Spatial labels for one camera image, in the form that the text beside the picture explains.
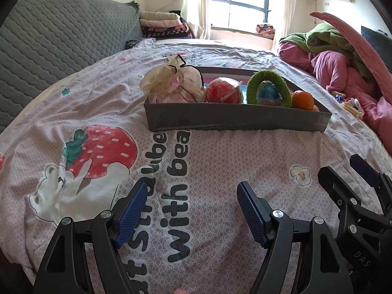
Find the person's left hand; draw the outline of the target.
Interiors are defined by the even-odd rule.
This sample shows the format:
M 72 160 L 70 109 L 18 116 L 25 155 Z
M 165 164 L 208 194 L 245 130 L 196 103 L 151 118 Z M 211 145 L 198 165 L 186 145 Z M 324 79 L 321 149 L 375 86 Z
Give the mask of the person's left hand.
M 176 289 L 174 294 L 189 294 L 189 292 L 187 292 L 183 289 Z

